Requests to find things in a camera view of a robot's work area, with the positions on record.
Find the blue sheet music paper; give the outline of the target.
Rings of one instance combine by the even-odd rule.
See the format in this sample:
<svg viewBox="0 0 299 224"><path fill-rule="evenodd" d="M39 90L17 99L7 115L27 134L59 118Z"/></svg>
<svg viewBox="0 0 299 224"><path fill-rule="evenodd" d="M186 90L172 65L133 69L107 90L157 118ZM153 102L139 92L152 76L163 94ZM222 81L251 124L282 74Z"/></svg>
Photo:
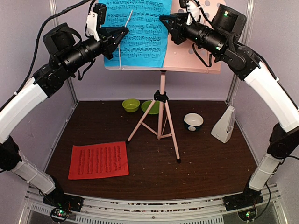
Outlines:
<svg viewBox="0 0 299 224"><path fill-rule="evenodd" d="M159 20L169 15L170 0L104 0L106 27L127 27L129 32L113 53L104 59L110 69L162 68L168 45L168 30Z"/></svg>

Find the pink music stand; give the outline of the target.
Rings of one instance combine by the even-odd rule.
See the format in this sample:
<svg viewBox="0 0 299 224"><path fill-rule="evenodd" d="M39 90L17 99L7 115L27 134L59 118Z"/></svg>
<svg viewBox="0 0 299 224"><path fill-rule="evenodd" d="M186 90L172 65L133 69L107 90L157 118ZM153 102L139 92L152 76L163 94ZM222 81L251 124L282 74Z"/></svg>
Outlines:
<svg viewBox="0 0 299 224"><path fill-rule="evenodd" d="M171 12L177 12L179 3L174 0L171 5ZM180 155L177 145L177 140L172 124L168 98L165 92L166 73L168 71L178 72L195 72L206 74L219 74L221 72L221 63L215 63L211 67L206 67L199 59L199 53L190 53L192 44L186 41L181 45L176 45L171 41L171 36L168 34L168 45L164 64L162 68L124 68L120 70L158 70L160 71L160 89L156 91L153 99L151 100L147 110L144 112L141 119L138 121L136 127L127 139L129 143L134 134L140 126L146 127L153 132L158 139L172 137L174 150L176 153L177 162L180 163Z"/></svg>

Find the red sheet music paper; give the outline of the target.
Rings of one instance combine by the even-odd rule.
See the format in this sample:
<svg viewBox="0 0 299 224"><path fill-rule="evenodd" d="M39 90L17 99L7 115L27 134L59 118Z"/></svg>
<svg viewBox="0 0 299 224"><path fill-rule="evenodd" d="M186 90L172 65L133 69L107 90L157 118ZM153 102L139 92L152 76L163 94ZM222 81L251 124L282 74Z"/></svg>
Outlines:
<svg viewBox="0 0 299 224"><path fill-rule="evenodd" d="M103 179L129 175L126 142L73 146L69 180Z"/></svg>

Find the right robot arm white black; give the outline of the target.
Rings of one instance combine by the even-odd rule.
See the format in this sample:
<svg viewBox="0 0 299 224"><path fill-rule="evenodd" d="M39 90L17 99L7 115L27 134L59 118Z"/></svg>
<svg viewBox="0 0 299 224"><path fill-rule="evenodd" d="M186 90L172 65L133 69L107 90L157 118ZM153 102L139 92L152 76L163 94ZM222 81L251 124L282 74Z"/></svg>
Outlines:
<svg viewBox="0 0 299 224"><path fill-rule="evenodd" d="M200 19L205 17L205 13L198 1L182 0L180 7L186 12L159 17L172 41L179 45L190 40L194 47L209 51L210 59L225 62L240 80L258 93L278 119L267 153L240 194L240 203L249 206L257 199L257 193L281 161L299 144L298 107L266 60L250 47L239 43L247 21L244 14L221 4L214 18L204 25Z"/></svg>

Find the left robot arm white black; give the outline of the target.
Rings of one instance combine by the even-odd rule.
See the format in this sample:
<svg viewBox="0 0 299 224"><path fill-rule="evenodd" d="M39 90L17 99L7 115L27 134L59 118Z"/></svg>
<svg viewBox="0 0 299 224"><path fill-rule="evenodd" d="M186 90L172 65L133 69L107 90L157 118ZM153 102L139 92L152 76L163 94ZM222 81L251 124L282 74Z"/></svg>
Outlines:
<svg viewBox="0 0 299 224"><path fill-rule="evenodd" d="M19 152L11 137L16 126L40 103L51 97L69 77L75 77L86 63L93 64L99 55L112 59L122 39L129 32L127 27L101 27L85 41L80 34L63 23L43 36L50 55L43 65L26 82L24 87L0 112L0 168L11 171L36 186L57 207L67 203L67 196L54 179L39 170Z"/></svg>

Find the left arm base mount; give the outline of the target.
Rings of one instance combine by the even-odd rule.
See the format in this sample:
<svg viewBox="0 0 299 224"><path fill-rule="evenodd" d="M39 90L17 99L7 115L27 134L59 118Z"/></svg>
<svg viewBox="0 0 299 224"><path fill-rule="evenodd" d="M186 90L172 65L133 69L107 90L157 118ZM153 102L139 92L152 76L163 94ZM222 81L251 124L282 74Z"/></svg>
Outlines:
<svg viewBox="0 0 299 224"><path fill-rule="evenodd" d="M60 188L55 188L49 194L44 194L43 203L64 211L80 212L84 199L80 196L68 195Z"/></svg>

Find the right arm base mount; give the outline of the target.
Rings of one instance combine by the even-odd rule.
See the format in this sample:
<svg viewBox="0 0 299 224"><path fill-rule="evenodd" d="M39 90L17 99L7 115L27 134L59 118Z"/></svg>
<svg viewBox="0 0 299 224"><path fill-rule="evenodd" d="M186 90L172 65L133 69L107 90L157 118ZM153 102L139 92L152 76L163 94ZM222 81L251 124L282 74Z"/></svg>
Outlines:
<svg viewBox="0 0 299 224"><path fill-rule="evenodd" d="M226 211L243 209L263 202L261 191L255 191L246 183L242 193L223 197Z"/></svg>

